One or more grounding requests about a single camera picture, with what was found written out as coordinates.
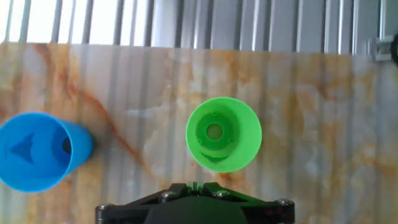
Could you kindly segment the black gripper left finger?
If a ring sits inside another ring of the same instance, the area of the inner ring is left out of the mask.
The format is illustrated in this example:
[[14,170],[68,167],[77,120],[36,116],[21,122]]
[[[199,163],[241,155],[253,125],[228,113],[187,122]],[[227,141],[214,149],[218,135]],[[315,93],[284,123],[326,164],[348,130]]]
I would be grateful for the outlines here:
[[112,203],[98,205],[95,208],[95,223],[155,223],[155,221],[147,221],[150,212],[170,210],[170,208],[167,208],[170,202],[193,196],[194,191],[194,182],[189,182],[188,184],[177,183],[172,184],[165,190],[158,191],[125,205],[115,205]]

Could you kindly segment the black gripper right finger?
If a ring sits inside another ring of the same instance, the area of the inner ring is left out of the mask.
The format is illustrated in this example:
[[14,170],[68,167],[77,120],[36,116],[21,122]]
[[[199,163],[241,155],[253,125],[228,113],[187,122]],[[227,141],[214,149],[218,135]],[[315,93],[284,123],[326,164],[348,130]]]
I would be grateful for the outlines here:
[[195,207],[207,223],[294,223],[295,203],[280,198],[263,201],[222,187],[216,182],[196,182]]

